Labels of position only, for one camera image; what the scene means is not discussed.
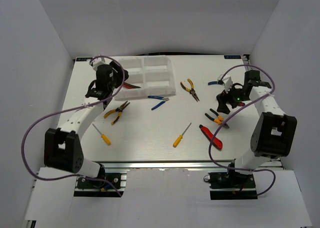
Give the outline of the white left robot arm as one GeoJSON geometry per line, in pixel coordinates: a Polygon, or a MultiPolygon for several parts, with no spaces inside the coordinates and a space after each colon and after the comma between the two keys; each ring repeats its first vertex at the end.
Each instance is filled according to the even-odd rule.
{"type": "Polygon", "coordinates": [[[112,100],[114,89],[128,79],[127,71],[120,64],[99,61],[92,64],[96,79],[88,87],[84,108],[77,108],[74,114],[60,127],[50,128],[44,137],[44,164],[47,167],[88,177],[94,187],[101,187],[106,181],[103,166],[84,158],[81,139],[112,100]]]}

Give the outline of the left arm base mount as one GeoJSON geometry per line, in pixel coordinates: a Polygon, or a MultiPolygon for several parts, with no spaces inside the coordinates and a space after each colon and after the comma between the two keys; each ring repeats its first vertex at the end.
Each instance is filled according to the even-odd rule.
{"type": "Polygon", "coordinates": [[[127,181],[126,170],[106,169],[99,181],[79,177],[73,192],[74,197],[115,197],[120,198],[127,181]]]}

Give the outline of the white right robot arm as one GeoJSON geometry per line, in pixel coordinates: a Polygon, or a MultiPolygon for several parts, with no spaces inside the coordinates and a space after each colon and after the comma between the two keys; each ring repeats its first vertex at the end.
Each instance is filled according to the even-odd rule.
{"type": "Polygon", "coordinates": [[[286,157],[290,153],[294,139],[297,119],[287,115],[277,104],[273,87],[262,81],[258,70],[246,71],[244,83],[234,83],[229,75],[220,75],[218,84],[224,90],[217,95],[217,111],[229,114],[240,102],[253,102],[259,120],[250,139],[248,150],[234,160],[234,170],[228,172],[226,182],[231,187],[238,187],[244,181],[244,175],[251,174],[269,159],[286,157]]]}

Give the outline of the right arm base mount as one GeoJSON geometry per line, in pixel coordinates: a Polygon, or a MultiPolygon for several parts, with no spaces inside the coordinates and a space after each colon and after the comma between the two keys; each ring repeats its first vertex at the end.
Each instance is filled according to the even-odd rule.
{"type": "Polygon", "coordinates": [[[252,174],[241,174],[235,170],[210,172],[203,177],[209,184],[211,200],[253,200],[257,199],[257,190],[252,174]]]}

